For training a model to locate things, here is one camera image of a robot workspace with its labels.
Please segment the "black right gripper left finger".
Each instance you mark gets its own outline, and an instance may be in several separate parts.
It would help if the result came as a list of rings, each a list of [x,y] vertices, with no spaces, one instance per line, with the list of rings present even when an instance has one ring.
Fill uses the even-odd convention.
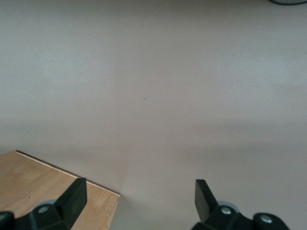
[[[77,178],[57,200],[44,201],[26,215],[0,213],[2,230],[70,230],[87,203],[85,178]]]

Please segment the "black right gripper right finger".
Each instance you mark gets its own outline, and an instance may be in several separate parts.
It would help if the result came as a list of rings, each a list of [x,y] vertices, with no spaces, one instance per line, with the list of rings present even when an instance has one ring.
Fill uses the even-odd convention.
[[[195,207],[200,222],[194,230],[287,230],[288,226],[270,213],[256,213],[253,219],[227,202],[218,202],[203,179],[195,182]]]

